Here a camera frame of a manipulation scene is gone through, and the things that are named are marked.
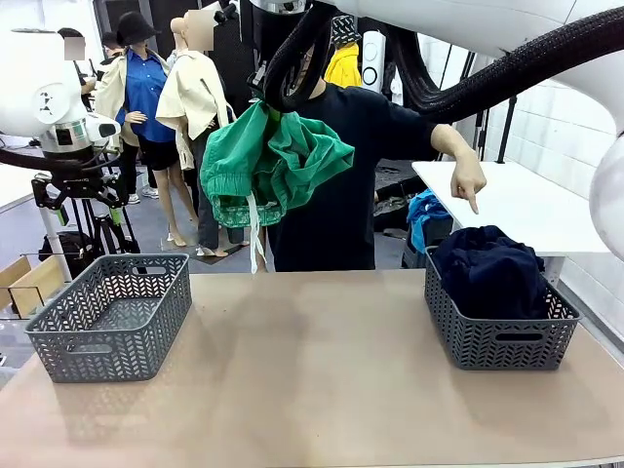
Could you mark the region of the person's left hand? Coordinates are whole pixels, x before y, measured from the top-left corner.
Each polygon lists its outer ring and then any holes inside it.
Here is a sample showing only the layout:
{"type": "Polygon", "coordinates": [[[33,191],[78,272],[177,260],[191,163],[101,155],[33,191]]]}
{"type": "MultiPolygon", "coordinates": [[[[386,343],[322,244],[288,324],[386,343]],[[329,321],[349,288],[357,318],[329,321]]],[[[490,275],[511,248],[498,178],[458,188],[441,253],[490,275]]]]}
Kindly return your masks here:
{"type": "Polygon", "coordinates": [[[455,157],[455,166],[450,181],[451,196],[466,201],[472,212],[479,213],[477,194],[487,185],[479,157],[474,151],[455,157]]]}

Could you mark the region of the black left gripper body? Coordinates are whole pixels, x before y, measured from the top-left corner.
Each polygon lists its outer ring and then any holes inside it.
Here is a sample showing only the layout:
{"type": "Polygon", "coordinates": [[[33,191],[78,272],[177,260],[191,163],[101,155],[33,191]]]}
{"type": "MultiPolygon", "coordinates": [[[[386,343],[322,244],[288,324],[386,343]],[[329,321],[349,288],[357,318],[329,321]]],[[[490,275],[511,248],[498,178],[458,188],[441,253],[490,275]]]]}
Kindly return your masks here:
{"type": "Polygon", "coordinates": [[[107,164],[87,167],[78,162],[47,162],[31,185],[36,201],[64,201],[95,199],[97,201],[122,201],[123,181],[116,174],[105,174],[107,164]]]}

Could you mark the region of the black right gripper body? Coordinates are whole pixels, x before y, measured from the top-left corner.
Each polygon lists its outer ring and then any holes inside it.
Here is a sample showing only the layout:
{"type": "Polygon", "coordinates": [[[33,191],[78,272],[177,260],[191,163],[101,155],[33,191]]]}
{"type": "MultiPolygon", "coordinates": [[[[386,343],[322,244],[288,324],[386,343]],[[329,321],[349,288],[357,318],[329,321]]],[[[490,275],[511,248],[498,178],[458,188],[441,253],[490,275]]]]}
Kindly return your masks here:
{"type": "Polygon", "coordinates": [[[313,13],[251,12],[250,26],[255,71],[265,70],[265,99],[271,105],[300,105],[313,89],[312,76],[299,79],[303,57],[313,45],[313,13]]]}

